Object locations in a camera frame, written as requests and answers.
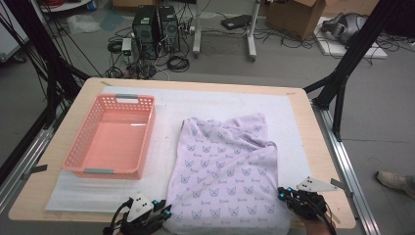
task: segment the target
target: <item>folded cloth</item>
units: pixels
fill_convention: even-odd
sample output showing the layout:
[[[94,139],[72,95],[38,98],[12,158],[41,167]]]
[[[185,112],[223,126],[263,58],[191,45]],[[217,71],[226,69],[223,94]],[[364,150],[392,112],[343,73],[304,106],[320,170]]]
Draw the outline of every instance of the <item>folded cloth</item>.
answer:
[[[263,114],[183,121],[164,223],[175,234],[287,234],[278,200],[277,146]]]

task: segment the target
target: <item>towel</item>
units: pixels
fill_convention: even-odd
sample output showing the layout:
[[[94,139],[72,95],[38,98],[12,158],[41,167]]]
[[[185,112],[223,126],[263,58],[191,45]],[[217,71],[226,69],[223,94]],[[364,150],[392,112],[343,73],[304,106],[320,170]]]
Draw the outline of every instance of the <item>towel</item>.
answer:
[[[164,227],[175,234],[287,234],[278,200],[278,148],[263,114],[183,121]]]

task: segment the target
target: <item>person's foot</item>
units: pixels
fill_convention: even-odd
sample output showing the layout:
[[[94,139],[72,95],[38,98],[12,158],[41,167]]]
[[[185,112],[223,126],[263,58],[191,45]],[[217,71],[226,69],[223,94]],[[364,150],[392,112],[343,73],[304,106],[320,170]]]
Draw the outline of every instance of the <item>person's foot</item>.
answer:
[[[376,178],[379,180],[379,182],[388,188],[402,190],[409,197],[415,199],[415,192],[409,188],[408,183],[406,182],[406,176],[390,173],[387,171],[378,171],[376,172]]]

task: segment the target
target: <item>laundry basket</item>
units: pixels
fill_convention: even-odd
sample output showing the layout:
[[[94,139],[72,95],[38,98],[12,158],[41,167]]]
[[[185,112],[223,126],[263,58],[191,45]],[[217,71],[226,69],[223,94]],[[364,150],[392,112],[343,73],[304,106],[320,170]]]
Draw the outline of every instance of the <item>laundry basket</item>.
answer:
[[[63,169],[80,177],[141,178],[155,117],[153,96],[97,96]]]

